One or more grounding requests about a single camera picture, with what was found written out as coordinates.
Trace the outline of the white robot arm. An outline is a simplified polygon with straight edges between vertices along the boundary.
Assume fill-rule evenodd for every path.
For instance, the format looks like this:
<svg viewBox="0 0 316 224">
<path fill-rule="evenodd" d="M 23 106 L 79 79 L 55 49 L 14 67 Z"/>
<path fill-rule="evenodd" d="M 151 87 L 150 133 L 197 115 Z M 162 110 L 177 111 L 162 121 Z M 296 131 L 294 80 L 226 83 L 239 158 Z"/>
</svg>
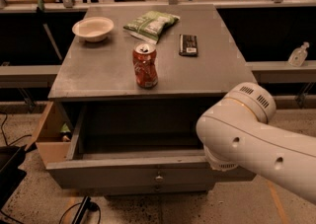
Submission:
<svg viewBox="0 0 316 224">
<path fill-rule="evenodd" d="M 316 203 L 316 138 L 269 125 L 276 103 L 256 83 L 237 85 L 197 121 L 215 170 L 241 166 Z"/>
</svg>

